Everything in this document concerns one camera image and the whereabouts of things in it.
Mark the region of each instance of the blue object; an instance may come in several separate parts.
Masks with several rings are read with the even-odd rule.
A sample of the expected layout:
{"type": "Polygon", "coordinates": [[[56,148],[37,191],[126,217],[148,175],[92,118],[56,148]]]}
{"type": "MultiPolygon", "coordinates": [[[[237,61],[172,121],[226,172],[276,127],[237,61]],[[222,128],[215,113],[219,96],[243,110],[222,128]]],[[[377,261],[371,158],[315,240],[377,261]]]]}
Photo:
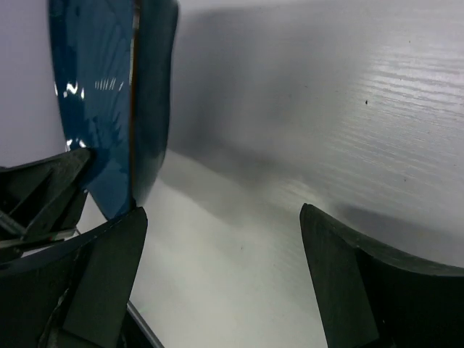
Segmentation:
{"type": "Polygon", "coordinates": [[[167,144],[178,6],[141,0],[140,8],[138,19],[130,0],[49,2],[55,92],[67,147],[94,150],[81,185],[108,219],[143,203],[167,144]]]}

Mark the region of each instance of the blue glossy object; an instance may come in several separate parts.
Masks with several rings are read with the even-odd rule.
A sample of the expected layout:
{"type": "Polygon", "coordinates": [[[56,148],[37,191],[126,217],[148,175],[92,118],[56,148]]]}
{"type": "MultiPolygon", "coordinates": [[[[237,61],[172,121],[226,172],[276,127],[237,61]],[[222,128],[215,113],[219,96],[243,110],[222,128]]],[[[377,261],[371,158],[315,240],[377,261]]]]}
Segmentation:
{"type": "Polygon", "coordinates": [[[106,218],[143,203],[166,150],[178,8],[171,0],[140,2],[135,72],[132,1],[49,2],[55,91],[67,146],[94,150],[82,186],[106,218]]]}

